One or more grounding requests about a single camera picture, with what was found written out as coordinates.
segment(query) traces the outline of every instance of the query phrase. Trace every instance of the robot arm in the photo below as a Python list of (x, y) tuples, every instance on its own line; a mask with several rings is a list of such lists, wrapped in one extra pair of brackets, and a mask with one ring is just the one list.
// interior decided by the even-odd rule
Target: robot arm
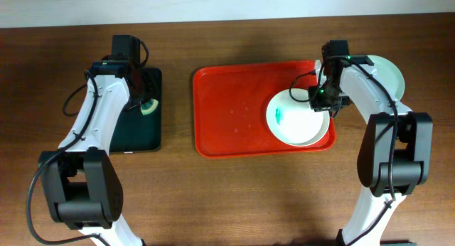
[[(122, 215), (122, 185), (109, 160), (109, 146), (120, 113), (148, 102), (153, 95), (150, 78), (141, 71), (145, 61), (139, 64), (140, 45), (141, 41), (133, 36), (114, 36), (112, 54), (94, 62), (87, 71), (94, 82), (88, 80), (81, 110), (60, 143), (59, 149), (65, 151), (44, 151), (39, 161), (42, 166), (51, 156), (58, 155), (41, 175), (52, 219), (85, 235), (98, 235), (91, 237), (96, 245), (145, 245)], [(79, 137), (77, 133), (84, 131), (84, 126), (87, 128), (80, 140), (65, 147)], [(86, 182), (68, 179), (78, 172), (85, 174)]]
[(338, 233), (337, 243), (379, 246), (382, 232), (396, 207), (428, 177), (432, 119), (426, 113), (412, 112), (385, 87), (397, 108), (398, 138), (407, 143), (406, 149), (394, 150), (392, 177), (396, 199), (392, 201), (387, 165), (394, 112), (385, 93), (363, 71), (346, 60), (328, 61), (331, 56), (355, 59), (367, 73), (386, 85), (367, 56), (350, 57), (346, 41), (331, 41), (323, 47), (325, 70), (328, 71), (327, 81), (321, 87), (324, 94), (317, 94), (319, 87), (309, 89), (310, 95), (316, 93), (311, 100), (316, 111), (340, 108), (351, 100), (368, 124), (358, 156), (358, 175), (363, 186), (351, 219)]

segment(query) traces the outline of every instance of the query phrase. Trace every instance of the green sponge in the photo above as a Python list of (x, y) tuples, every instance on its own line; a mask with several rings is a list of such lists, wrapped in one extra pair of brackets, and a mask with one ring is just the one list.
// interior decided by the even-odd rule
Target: green sponge
[(141, 105), (142, 115), (151, 114), (158, 107), (158, 100), (151, 99)]
[(281, 125), (281, 121), (283, 119), (283, 114), (282, 114), (282, 110), (280, 108), (277, 108), (275, 110), (275, 118), (277, 118), (277, 124)]

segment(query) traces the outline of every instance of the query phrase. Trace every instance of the white bowl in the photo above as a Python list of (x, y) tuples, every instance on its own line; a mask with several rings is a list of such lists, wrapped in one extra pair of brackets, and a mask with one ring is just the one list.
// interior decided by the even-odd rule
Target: white bowl
[[(298, 100), (308, 99), (308, 91), (292, 89)], [(328, 111), (315, 112), (309, 102), (297, 102), (289, 96), (289, 90), (276, 94), (266, 111), (267, 125), (280, 141), (291, 146), (312, 145), (326, 134), (330, 125)]]

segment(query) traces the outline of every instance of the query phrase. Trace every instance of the plate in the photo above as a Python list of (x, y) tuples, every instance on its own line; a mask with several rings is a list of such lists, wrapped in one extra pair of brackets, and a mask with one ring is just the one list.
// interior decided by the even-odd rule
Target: plate
[(378, 77), (384, 86), (390, 92), (393, 92), (398, 100), (401, 100), (405, 93), (405, 79), (400, 69), (383, 57), (376, 55), (368, 55), (368, 57), (375, 64), (375, 68), (378, 70)]
[[(299, 100), (308, 99), (308, 91), (292, 89)], [(289, 90), (276, 94), (266, 111), (267, 125), (280, 141), (292, 146), (309, 146), (318, 142), (330, 124), (328, 111), (315, 112), (309, 102), (297, 102), (289, 96)]]

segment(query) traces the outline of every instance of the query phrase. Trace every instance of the wooden table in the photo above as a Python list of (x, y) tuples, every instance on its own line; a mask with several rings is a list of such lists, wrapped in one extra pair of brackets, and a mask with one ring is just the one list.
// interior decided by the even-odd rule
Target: wooden table
[[(161, 150), (111, 157), (124, 189), (123, 214), (148, 245), (336, 236), (360, 191), (356, 161), (365, 124), (354, 106), (336, 119), (337, 142), (328, 151), (211, 161), (194, 147), (191, 97), (198, 68), (317, 59), (331, 39), (348, 39), (352, 54), (390, 59), (406, 80), (402, 101), (434, 120), (429, 180), (397, 209), (382, 238), (455, 242), (455, 14), (423, 14), (1, 29), (0, 244), (38, 244), (25, 220), (38, 156), (68, 133), (74, 119), (61, 114), (62, 103), (84, 82), (82, 71), (110, 53), (116, 33), (142, 39), (148, 64), (164, 74)], [(51, 221), (41, 185), (32, 211), (44, 238), (78, 235)]]

